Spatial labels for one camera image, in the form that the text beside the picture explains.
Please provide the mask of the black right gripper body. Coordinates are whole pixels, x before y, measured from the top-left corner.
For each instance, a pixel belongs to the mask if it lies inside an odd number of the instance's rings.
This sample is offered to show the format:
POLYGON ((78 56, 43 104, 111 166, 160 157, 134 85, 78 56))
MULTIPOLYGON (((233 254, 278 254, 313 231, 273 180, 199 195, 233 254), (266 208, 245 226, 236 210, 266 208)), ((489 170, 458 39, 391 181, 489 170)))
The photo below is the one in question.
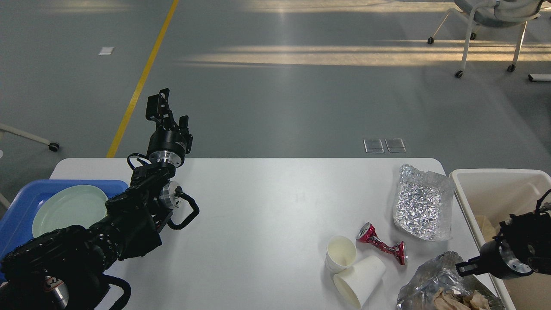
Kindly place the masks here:
POLYGON ((506 242, 491 241, 480 248, 479 274, 489 273, 501 280, 532 275, 532 268, 522 263, 506 242))

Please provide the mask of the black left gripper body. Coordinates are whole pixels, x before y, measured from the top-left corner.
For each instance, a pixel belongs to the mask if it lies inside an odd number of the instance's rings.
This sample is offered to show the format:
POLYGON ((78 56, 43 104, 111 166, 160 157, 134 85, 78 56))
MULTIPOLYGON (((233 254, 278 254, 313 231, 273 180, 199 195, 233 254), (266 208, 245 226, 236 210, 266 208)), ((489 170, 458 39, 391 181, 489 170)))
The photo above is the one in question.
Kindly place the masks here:
POLYGON ((191 152, 192 142, 189 129, 156 129, 150 137, 146 157, 152 163, 161 161, 181 167, 185 156, 191 152))

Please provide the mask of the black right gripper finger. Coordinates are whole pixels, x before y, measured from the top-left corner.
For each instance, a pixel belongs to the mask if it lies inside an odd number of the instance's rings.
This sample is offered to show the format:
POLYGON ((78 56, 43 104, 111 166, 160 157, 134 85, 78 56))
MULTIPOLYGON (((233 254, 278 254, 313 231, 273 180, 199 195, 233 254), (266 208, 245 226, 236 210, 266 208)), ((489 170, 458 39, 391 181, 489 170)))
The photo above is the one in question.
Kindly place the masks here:
POLYGON ((474 257, 468 261, 456 263, 456 271, 460 277, 476 276, 483 273, 480 267, 480 257, 474 257))

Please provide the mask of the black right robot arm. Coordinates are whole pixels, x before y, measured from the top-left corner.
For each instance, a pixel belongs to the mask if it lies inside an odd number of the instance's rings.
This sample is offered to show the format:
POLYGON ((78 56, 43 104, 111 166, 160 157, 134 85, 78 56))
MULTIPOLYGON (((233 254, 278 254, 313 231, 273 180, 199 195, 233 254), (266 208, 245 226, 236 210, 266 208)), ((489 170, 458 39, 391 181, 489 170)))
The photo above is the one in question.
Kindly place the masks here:
POLYGON ((478 257, 457 263, 461 277, 489 273, 501 280, 551 273, 550 203, 537 200, 535 209, 525 214, 510 214, 500 222, 491 241, 480 248, 478 257))

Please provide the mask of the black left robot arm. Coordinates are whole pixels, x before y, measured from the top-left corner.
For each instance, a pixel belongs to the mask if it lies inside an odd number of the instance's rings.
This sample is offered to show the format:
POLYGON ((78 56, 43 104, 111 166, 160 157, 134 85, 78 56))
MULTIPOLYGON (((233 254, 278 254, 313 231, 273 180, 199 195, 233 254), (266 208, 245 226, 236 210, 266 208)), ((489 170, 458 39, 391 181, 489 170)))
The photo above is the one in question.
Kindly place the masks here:
POLYGON ((187 115, 175 121, 169 95, 165 88, 148 98, 145 117, 156 129, 145 154, 128 155, 130 186, 105 202, 103 219, 88 228, 57 228, 2 257, 3 310, 93 310, 112 286, 123 293, 111 309, 121 310, 131 286, 105 271, 162 245, 164 227, 181 230, 199 215, 197 202, 173 181, 191 152, 193 136, 187 115))

